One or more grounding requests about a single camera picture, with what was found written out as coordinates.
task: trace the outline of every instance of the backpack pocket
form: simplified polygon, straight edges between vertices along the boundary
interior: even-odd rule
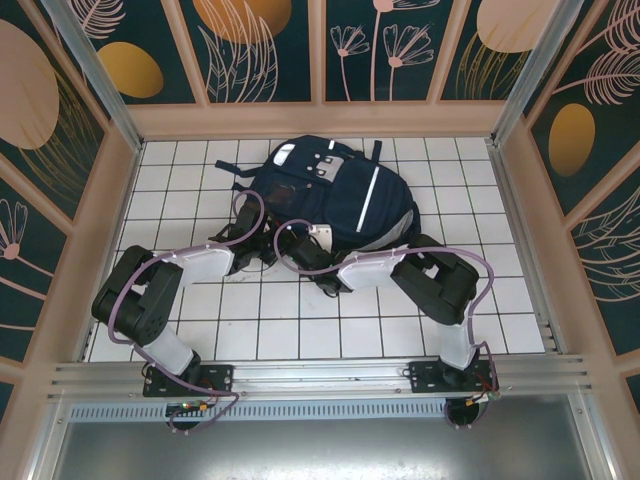
[[[378,171],[377,165],[368,161],[351,160],[342,165],[324,209],[325,219],[335,234],[353,237],[361,231],[358,226],[362,226],[368,214]]]
[[[322,208],[324,187],[291,175],[274,173],[260,186],[264,202],[277,216],[313,221]]]

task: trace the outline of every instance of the gray metal surface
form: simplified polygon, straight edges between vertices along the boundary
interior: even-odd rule
[[[241,401],[415,398],[403,371],[412,360],[435,359],[234,362],[233,391],[242,394]],[[496,355],[495,363],[503,395],[573,393],[591,388],[579,355]],[[156,402],[141,398],[141,366],[133,362],[60,364],[48,388],[49,399]]]
[[[470,431],[442,419],[71,424],[56,480],[580,480],[566,400],[506,398]]]
[[[444,399],[399,398],[381,400],[342,400],[341,402],[312,400],[303,402],[245,401],[229,410],[220,421],[272,420],[346,420],[369,418],[442,417]],[[217,415],[228,402],[206,412],[190,412],[174,421],[208,420]],[[69,412],[69,423],[166,422],[169,404],[159,403],[80,403]]]

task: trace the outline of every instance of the backpack handle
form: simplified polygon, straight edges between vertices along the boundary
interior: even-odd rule
[[[335,151],[338,155],[346,155],[350,157],[363,157],[366,158],[364,152],[360,150],[354,150],[348,145],[344,145],[342,143],[335,142],[331,140],[329,145],[331,146],[331,142],[333,142],[333,147],[331,150]],[[376,140],[373,142],[373,151],[371,152],[371,161],[373,163],[378,163],[380,161],[380,152],[382,151],[382,142],[380,140]]]

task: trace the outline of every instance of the beige circle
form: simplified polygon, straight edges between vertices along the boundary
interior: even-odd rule
[[[0,138],[23,149],[47,143],[60,98],[49,59],[31,37],[0,20]]]
[[[496,52],[531,50],[557,3],[558,0],[482,0],[477,18],[478,37]]]
[[[256,21],[258,18],[264,20],[273,37],[284,30],[284,27],[289,23],[291,0],[228,0],[227,2],[193,0],[193,6],[209,30],[219,37],[235,43],[246,43],[245,39],[249,37],[250,43],[256,43],[261,39],[261,36],[250,26],[245,2]],[[235,12],[229,12],[225,8],[225,4]],[[237,33],[238,27],[244,29],[246,36]]]
[[[153,97],[164,80],[156,61],[140,47],[113,42],[98,50],[98,56],[119,92],[135,98]]]
[[[596,137],[596,124],[588,108],[577,103],[562,107],[549,133],[549,160],[553,169],[570,177],[589,158]]]

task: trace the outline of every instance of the enclosure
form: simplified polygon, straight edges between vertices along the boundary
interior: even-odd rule
[[[637,0],[5,1],[6,478],[640,478],[639,32]],[[330,299],[255,260],[181,289],[170,327],[242,394],[203,440],[91,316],[127,247],[233,220],[250,179],[217,160],[305,134],[382,140],[422,231],[493,266],[474,333],[503,398],[471,432],[412,393],[440,343],[399,288]]]

